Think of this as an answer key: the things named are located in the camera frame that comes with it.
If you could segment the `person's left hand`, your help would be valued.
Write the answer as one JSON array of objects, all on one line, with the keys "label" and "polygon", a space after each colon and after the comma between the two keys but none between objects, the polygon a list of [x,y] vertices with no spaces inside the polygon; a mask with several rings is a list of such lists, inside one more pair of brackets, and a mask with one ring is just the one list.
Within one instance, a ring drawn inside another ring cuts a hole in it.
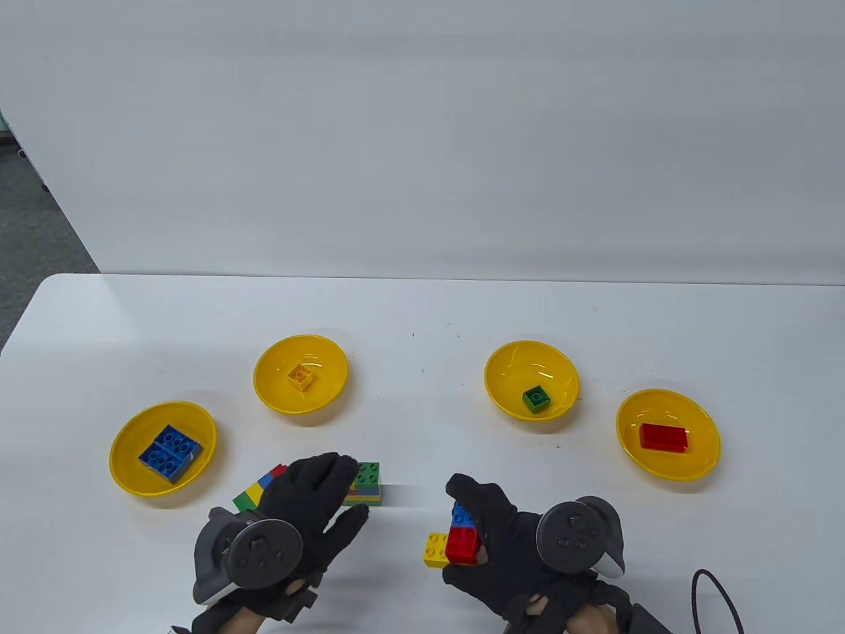
[{"label": "person's left hand", "polygon": [[209,511],[194,544],[191,633],[257,632],[292,624],[317,600],[329,565],[368,520],[367,505],[342,510],[358,462],[335,452],[299,459],[275,477],[257,508]]}]

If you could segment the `person's right hand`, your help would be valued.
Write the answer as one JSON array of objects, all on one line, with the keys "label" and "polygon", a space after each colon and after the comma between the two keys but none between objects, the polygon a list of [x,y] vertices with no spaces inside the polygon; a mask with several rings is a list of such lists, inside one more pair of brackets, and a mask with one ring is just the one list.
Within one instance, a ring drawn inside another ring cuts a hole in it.
[{"label": "person's right hand", "polygon": [[506,632],[640,632],[630,598],[600,580],[625,573],[615,507],[597,496],[519,511],[495,483],[454,474],[446,494],[468,511],[487,558],[448,565],[446,584],[504,619]]}]

